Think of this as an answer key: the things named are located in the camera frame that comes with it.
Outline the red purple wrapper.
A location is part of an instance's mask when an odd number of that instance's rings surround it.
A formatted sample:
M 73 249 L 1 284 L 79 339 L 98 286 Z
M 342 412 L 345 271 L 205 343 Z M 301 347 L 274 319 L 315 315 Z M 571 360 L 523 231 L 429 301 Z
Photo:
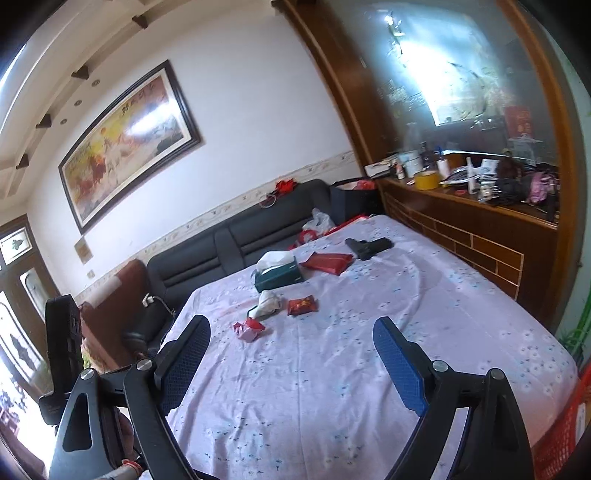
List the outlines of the red purple wrapper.
M 266 330 L 263 323 L 256 319 L 246 318 L 245 322 L 236 322 L 232 325 L 236 337 L 243 342 L 252 343 Z

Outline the dark red snack packet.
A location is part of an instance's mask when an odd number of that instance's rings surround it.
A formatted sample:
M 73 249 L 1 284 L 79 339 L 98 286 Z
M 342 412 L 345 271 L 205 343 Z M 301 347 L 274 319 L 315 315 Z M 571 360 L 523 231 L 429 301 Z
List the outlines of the dark red snack packet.
M 312 295 L 287 301 L 288 316 L 300 316 L 311 312 L 318 312 L 317 299 Z

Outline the red plastic basket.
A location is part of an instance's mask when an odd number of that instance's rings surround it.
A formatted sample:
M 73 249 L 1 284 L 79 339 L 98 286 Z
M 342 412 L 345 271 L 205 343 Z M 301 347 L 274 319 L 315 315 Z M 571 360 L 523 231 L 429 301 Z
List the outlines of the red plastic basket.
M 589 427 L 590 362 L 587 362 L 564 410 L 534 448 L 535 478 L 557 479 L 576 448 L 582 445 Z

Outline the black leather sofa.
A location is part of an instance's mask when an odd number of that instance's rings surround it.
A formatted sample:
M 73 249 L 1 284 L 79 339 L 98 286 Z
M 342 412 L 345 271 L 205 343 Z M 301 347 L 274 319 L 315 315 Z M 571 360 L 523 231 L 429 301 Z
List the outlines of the black leather sofa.
M 139 307 L 122 342 L 132 356 L 153 356 L 176 316 L 196 289 L 259 261 L 264 253 L 296 244 L 312 211 L 331 210 L 329 185 L 297 185 L 269 208 L 249 207 L 147 262 L 147 291 L 154 302 Z

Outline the wooden cabinet counter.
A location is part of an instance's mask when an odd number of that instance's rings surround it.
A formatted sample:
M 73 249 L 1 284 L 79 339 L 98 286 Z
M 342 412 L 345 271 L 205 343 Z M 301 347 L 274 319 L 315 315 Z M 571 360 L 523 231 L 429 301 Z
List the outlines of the wooden cabinet counter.
M 377 180 L 385 211 L 495 283 L 547 329 L 557 227 L 523 212 Z

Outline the white crumpled paper cup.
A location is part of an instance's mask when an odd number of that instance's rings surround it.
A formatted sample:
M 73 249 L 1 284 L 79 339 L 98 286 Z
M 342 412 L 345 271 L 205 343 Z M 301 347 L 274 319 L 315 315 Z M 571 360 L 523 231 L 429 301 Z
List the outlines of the white crumpled paper cup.
M 252 320 L 262 321 L 280 311 L 283 301 L 270 290 L 263 290 L 259 295 L 259 302 L 247 312 L 247 317 Z

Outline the lilac floral bedsheet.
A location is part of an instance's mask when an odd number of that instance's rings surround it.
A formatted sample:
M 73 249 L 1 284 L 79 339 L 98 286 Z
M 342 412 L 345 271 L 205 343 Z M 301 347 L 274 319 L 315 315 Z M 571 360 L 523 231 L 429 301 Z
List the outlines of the lilac floral bedsheet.
M 418 418 L 373 343 L 389 317 L 431 359 L 454 370 L 501 369 L 528 437 L 539 441 L 578 380 L 570 354 L 496 285 L 443 247 L 386 216 L 359 220 L 301 246 L 298 260 L 346 252 L 346 240 L 393 247 L 342 274 L 308 271 L 283 300 L 313 296 L 318 310 L 279 312 L 244 342 L 235 324 L 259 301 L 245 269 L 192 288 L 168 332 L 211 323 L 211 343 L 181 404 L 167 418 L 190 464 L 220 479 L 382 479 Z

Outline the green tissue box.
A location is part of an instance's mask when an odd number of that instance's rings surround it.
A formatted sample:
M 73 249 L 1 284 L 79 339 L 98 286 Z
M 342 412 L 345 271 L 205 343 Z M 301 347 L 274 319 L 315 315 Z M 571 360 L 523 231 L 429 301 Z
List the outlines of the green tissue box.
M 266 252 L 256 263 L 254 286 L 259 293 L 303 281 L 297 258 L 290 251 Z

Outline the framed horse painting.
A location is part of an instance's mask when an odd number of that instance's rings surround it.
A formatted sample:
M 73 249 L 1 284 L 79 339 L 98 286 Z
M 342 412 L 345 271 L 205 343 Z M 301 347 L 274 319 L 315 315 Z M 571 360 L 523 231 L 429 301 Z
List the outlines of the framed horse painting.
M 86 128 L 58 166 L 78 231 L 202 143 L 171 62 L 135 81 Z

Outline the black toy pistol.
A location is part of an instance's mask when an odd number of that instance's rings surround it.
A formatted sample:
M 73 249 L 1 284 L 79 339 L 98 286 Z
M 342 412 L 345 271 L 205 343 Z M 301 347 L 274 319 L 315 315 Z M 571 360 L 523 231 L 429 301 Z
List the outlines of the black toy pistol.
M 394 246 L 394 243 L 390 239 L 384 237 L 373 241 L 347 238 L 346 246 L 348 246 L 360 260 L 367 261 L 373 256 L 391 249 Z

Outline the red flat package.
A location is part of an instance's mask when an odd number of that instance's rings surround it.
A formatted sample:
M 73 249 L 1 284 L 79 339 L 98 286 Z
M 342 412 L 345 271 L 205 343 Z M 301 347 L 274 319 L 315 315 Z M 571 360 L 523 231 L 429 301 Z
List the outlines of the red flat package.
M 308 270 L 320 271 L 335 276 L 344 273 L 355 261 L 355 256 L 352 254 L 342 253 L 312 253 L 310 257 L 304 262 L 301 262 L 301 267 Z

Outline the red knot ornament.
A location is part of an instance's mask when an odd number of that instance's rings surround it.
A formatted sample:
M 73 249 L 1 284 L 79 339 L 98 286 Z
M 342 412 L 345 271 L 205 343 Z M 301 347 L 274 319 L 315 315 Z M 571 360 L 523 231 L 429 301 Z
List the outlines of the red knot ornament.
M 297 188 L 297 181 L 294 179 L 280 180 L 276 182 L 276 189 L 273 190 L 273 195 L 277 198 L 286 196 Z

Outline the yellow tape roll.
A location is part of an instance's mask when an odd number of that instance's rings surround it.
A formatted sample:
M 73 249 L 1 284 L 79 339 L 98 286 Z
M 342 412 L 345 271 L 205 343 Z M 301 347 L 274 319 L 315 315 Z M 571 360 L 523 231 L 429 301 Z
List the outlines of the yellow tape roll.
M 435 190 L 440 186 L 440 174 L 434 170 L 421 171 L 414 175 L 414 182 L 418 190 Z

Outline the white plastic bag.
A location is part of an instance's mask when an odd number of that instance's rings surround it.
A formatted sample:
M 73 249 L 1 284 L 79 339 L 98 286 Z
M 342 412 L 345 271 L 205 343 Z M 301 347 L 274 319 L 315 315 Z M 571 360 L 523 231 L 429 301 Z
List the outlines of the white plastic bag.
M 318 208 L 314 208 L 311 211 L 311 220 L 305 222 L 303 225 L 304 232 L 314 232 L 315 235 L 322 236 L 327 234 L 329 231 L 335 228 L 335 223 L 332 222 L 332 218 L 329 214 L 322 212 Z

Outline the dark shopping bag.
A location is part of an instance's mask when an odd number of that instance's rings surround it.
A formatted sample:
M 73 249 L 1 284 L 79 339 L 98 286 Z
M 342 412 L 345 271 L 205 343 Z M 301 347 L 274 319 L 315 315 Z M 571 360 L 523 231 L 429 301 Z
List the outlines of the dark shopping bag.
M 335 225 L 341 225 L 359 215 L 381 215 L 385 213 L 380 190 L 374 180 L 352 178 L 335 182 L 331 191 L 331 218 Z

